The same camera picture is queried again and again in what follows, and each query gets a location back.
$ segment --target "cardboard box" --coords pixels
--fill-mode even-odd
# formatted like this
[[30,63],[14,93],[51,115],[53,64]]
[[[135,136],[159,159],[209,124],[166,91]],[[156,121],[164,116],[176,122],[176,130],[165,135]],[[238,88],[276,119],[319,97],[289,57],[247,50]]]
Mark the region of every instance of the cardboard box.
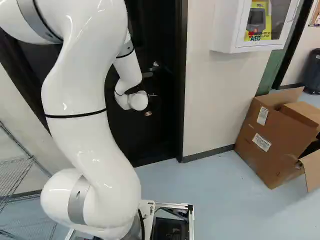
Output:
[[320,131],[320,109],[297,102],[303,89],[255,97],[235,143],[270,189],[304,173],[308,192],[320,187],[320,150],[299,159]]

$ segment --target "black stripe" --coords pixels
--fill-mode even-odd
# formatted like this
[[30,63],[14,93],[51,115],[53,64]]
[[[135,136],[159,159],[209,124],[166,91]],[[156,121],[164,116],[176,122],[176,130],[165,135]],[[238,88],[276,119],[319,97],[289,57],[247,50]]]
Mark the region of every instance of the black stripe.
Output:
[[50,119],[82,118],[82,117],[87,117],[87,116],[91,116],[91,115],[101,114],[106,110],[107,109],[105,108],[105,109],[102,109],[100,111],[94,111],[94,112],[88,112],[88,113],[82,113],[82,114],[75,114],[75,115],[48,115],[48,114],[46,114],[45,117],[46,118],[50,118]]
[[34,8],[35,8],[36,12],[38,13],[38,16],[39,16],[40,20],[42,21],[42,23],[43,23],[43,25],[46,27],[46,29],[48,29],[48,31],[49,31],[53,36],[55,36],[57,39],[59,39],[61,42],[63,42],[64,40],[63,40],[61,37],[57,36],[57,35],[51,30],[51,28],[47,25],[46,21],[44,20],[44,18],[43,18],[42,15],[41,15],[41,12],[40,12],[40,10],[39,10],[39,8],[38,8],[38,5],[37,5],[37,3],[36,3],[36,0],[33,0],[33,5],[34,5]]
[[129,52],[128,54],[126,54],[126,55],[123,55],[123,56],[117,56],[116,57],[116,59],[122,59],[122,58],[125,58],[126,56],[129,56],[130,54],[132,54],[133,52],[134,52],[134,48],[132,49],[132,51],[131,52]]

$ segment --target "aed cabinet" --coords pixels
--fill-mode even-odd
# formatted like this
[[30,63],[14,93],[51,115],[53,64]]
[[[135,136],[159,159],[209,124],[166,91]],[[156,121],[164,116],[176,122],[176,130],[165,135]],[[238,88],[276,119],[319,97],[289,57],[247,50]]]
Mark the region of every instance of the aed cabinet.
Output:
[[283,49],[300,0],[215,0],[210,49],[243,53]]

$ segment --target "wall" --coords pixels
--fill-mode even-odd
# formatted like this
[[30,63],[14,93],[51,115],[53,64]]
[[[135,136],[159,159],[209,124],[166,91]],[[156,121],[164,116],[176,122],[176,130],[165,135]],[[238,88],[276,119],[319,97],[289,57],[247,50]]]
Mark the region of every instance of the wall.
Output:
[[299,83],[301,71],[311,50],[320,48],[320,27],[311,27],[309,23],[312,19],[317,0],[314,0],[310,14],[306,21],[299,43],[294,52],[290,65],[285,73],[281,85]]
[[188,0],[183,156],[235,143],[270,51],[209,50],[214,0]]
[[[0,86],[0,121],[50,173],[70,168],[70,162],[58,149],[1,64]],[[15,148],[4,134],[0,134],[0,143],[0,160],[22,155],[19,148]],[[34,166],[17,192],[41,189],[47,180],[48,177]]]

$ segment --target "cable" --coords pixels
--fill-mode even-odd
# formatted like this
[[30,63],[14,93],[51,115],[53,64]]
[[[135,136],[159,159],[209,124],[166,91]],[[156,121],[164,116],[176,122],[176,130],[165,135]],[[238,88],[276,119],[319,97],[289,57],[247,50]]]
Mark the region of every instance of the cable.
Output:
[[144,218],[142,217],[140,209],[138,209],[138,213],[139,213],[140,225],[141,225],[141,240],[146,240]]

